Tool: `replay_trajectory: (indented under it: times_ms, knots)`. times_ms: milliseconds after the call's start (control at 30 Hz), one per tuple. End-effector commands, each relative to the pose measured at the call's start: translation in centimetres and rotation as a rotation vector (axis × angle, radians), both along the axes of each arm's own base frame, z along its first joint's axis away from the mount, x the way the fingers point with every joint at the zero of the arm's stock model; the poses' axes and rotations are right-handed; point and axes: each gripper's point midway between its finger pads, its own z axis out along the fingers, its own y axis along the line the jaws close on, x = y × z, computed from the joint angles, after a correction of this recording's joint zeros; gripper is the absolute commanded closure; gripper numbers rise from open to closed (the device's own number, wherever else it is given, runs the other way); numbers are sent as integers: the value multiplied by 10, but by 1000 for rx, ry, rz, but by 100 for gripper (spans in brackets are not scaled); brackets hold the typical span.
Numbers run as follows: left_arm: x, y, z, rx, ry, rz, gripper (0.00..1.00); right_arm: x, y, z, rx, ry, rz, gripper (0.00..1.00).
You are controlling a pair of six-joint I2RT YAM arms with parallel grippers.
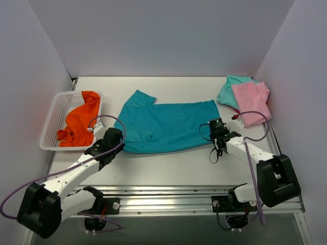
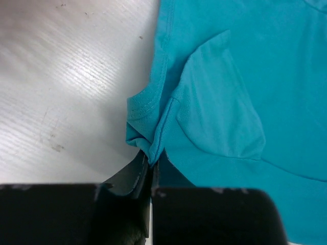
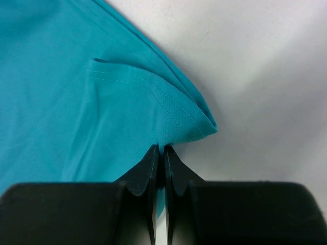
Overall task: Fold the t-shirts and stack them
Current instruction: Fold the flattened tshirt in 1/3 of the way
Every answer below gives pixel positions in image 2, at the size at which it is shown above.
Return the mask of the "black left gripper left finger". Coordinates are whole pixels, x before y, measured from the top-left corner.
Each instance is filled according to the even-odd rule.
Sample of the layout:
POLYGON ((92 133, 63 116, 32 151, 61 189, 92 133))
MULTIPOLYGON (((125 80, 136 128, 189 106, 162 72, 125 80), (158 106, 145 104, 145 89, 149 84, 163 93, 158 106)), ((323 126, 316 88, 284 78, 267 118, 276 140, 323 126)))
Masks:
POLYGON ((150 185, 143 152, 102 183, 2 184, 1 244, 145 244, 150 185))

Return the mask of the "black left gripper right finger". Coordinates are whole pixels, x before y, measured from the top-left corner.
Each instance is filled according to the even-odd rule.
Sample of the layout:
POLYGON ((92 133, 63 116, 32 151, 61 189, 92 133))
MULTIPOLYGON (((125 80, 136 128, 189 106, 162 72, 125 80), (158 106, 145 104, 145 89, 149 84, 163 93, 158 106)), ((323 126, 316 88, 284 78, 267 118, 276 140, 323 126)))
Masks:
POLYGON ((168 159, 154 168, 153 244, 287 244, 262 191, 195 187, 168 159))

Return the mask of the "teal blue t-shirt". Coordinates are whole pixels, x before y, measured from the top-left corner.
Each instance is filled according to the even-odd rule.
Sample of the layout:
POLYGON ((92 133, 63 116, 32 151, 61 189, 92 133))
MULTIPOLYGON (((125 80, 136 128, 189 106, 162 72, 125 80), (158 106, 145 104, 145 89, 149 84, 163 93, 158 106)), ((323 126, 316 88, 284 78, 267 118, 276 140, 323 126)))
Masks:
POLYGON ((193 184, 258 188, 326 244, 326 1, 161 1, 129 145, 193 184))

